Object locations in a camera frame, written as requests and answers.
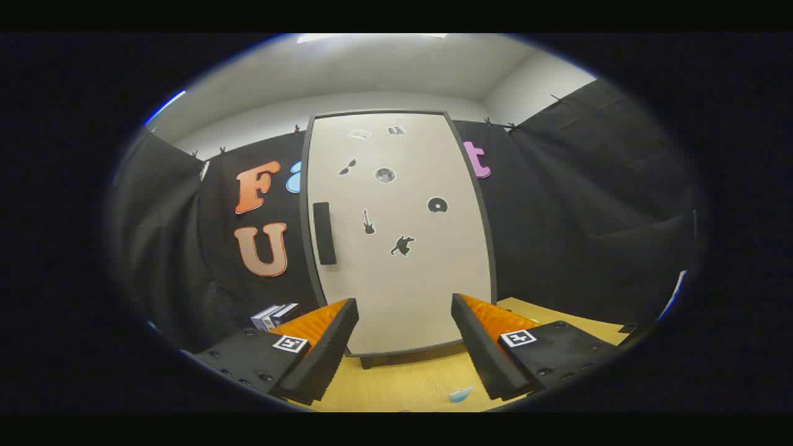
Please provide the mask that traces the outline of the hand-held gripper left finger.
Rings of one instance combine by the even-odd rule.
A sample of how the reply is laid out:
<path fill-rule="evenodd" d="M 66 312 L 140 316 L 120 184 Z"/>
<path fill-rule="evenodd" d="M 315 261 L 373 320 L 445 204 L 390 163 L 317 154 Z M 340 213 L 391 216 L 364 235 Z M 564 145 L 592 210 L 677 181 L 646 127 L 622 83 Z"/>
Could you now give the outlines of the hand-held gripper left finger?
<path fill-rule="evenodd" d="M 335 377 L 358 321 L 357 302 L 348 297 L 269 332 L 244 328 L 193 359 L 257 395 L 312 404 Z"/>

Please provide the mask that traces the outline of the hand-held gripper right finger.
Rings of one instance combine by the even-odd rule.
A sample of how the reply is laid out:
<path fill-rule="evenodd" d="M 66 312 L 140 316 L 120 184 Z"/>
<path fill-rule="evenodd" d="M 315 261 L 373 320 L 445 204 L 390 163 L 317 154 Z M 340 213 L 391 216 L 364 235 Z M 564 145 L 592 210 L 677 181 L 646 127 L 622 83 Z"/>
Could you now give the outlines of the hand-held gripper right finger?
<path fill-rule="evenodd" d="M 598 372 L 620 353 L 567 321 L 540 324 L 464 294 L 451 316 L 488 396 L 548 393 Z"/>

